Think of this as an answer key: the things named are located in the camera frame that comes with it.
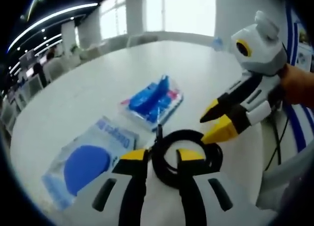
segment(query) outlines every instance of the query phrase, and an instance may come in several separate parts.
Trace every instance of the yellow fingertip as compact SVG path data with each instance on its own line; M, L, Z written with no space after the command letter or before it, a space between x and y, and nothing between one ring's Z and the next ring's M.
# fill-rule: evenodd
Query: yellow fingertip
M238 136L236 128L232 124L232 121L224 114L218 119L218 123L214 127L204 134L202 142L204 144L228 141Z
M189 149L183 149L183 148L178 149L178 151L179 151L179 154L180 154L182 161L192 161L192 160L204 159L203 156L196 151L192 151Z
M120 159L123 160L139 160L142 161L144 159L145 149L130 151L127 154L121 156Z
M206 108L206 110L205 110L205 112L203 113L203 115L201 116L201 118L202 118L203 116L205 116L205 115L207 114L207 112L208 112L211 108L213 108L214 106L217 106L217 105L218 105L218 99L213 100L213 102Z

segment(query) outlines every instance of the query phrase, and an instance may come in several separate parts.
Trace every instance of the white column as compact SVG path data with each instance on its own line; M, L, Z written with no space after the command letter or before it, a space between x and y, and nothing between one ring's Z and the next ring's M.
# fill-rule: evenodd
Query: white column
M82 48L86 49L91 44L99 44L101 42L99 17L98 7L78 26L79 43Z
M62 44L64 48L65 56L69 57L72 53L70 51L71 47L76 44L75 41L75 23L74 21L69 21L61 26L62 33Z
M143 0L126 0L127 29L129 35L143 33Z

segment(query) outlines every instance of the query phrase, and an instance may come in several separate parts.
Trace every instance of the window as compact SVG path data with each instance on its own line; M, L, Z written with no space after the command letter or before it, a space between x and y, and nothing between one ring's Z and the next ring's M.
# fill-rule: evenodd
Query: window
M162 0L146 0L146 31L162 30Z
M127 33L126 0L105 0L100 6L102 39Z
M146 30L214 36L216 0L146 0Z

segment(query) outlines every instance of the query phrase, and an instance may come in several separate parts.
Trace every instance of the clear plastic bag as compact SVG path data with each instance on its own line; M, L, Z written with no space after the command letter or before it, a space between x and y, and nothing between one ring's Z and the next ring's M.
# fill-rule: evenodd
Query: clear plastic bag
M163 75L133 97L121 102L123 114L154 131L164 124L183 100L182 91L169 76Z

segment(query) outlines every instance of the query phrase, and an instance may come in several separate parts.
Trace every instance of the monitor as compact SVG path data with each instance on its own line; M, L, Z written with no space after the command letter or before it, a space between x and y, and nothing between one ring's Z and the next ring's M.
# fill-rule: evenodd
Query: monitor
M33 74L34 74L33 67L26 71L26 76L27 76L27 77L30 77L30 76L32 76Z
M44 65L44 64L46 63L46 61L47 61L46 55L44 55L42 58L39 59L39 63L40 63L41 65Z
M31 65L36 63L36 60L37 58L34 55L34 49L32 49L20 57L20 66L22 69L28 69Z

